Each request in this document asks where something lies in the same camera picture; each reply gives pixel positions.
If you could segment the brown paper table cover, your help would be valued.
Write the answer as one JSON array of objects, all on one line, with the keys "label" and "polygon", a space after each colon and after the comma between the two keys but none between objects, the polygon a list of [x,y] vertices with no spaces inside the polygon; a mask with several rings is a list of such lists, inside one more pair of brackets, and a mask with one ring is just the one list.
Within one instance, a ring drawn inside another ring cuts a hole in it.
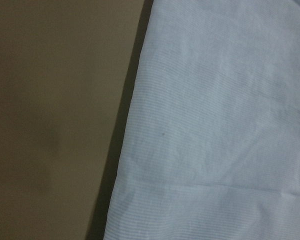
[{"label": "brown paper table cover", "polygon": [[150,0],[0,0],[0,240],[101,240]]}]

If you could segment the light blue striped shirt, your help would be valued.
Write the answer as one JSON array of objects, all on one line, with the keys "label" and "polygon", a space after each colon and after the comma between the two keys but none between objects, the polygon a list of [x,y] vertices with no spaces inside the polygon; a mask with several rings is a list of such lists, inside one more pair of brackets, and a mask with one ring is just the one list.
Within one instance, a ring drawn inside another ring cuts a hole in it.
[{"label": "light blue striped shirt", "polygon": [[106,240],[300,240],[300,0],[155,0]]}]

